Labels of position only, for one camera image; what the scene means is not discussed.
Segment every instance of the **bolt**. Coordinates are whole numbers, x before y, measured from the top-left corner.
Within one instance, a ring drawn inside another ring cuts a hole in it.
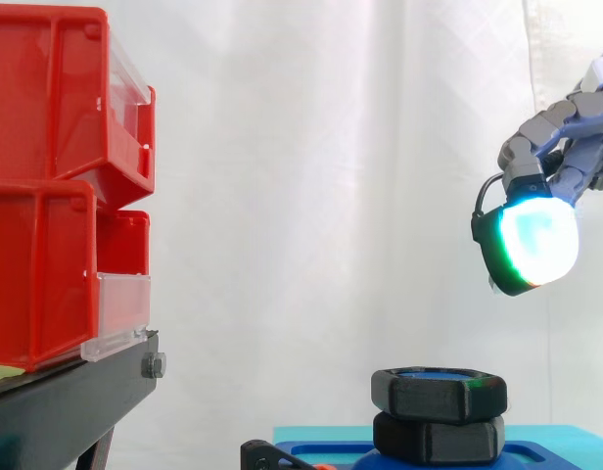
[[[269,462],[266,458],[262,458],[261,460],[257,460],[254,465],[254,470],[269,470]]]
[[[148,352],[145,354],[144,375],[150,379],[161,379],[166,371],[166,354],[164,352]]]

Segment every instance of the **white curtain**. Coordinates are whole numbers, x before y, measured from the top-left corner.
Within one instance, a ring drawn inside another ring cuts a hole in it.
[[[469,227],[501,143],[603,50],[603,2],[96,3],[158,91],[138,207],[168,356],[110,469],[234,469],[273,426],[369,424],[372,372],[416,364],[501,375],[508,423],[603,435],[603,194],[574,272],[517,299]]]

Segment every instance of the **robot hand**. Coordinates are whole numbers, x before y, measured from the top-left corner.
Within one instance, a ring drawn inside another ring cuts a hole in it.
[[[603,189],[603,56],[566,100],[522,124],[497,161],[503,173],[483,186],[472,231],[492,282],[515,296],[571,269],[579,244],[573,207],[587,188]],[[496,179],[507,203],[484,214]]]

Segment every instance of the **red storage bin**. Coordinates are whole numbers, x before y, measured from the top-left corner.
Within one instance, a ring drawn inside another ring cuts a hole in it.
[[[31,371],[144,341],[148,245],[148,216],[98,212],[86,182],[0,181],[0,365]]]
[[[0,5],[0,179],[78,179],[119,209],[154,191],[154,90],[103,10]]]

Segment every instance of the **stacked nuts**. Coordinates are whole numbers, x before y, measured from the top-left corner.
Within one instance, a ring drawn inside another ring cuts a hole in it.
[[[487,465],[505,443],[507,408],[500,377],[467,369],[407,367],[379,370],[371,400],[381,454],[415,465]]]

